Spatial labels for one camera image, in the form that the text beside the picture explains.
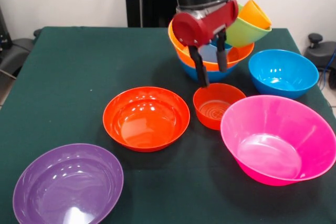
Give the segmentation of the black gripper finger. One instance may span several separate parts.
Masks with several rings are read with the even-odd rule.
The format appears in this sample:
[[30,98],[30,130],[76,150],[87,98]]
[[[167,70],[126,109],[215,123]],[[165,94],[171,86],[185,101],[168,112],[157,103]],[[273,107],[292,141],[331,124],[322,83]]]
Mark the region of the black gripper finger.
[[222,30],[217,34],[217,64],[220,72],[226,72],[227,71],[227,57],[226,57],[226,51],[225,51],[225,42],[226,42],[226,31]]
[[206,68],[203,64],[203,59],[198,52],[198,48],[195,46],[188,46],[190,57],[194,62],[197,78],[202,88],[208,87],[209,80],[207,76]]

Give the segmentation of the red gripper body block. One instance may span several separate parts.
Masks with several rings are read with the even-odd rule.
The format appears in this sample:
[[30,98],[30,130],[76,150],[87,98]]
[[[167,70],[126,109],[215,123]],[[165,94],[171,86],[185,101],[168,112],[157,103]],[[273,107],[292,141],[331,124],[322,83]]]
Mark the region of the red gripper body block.
[[184,46],[200,47],[231,26],[238,11],[237,1],[229,0],[216,10],[206,9],[200,18],[187,12],[177,13],[172,20],[173,33]]

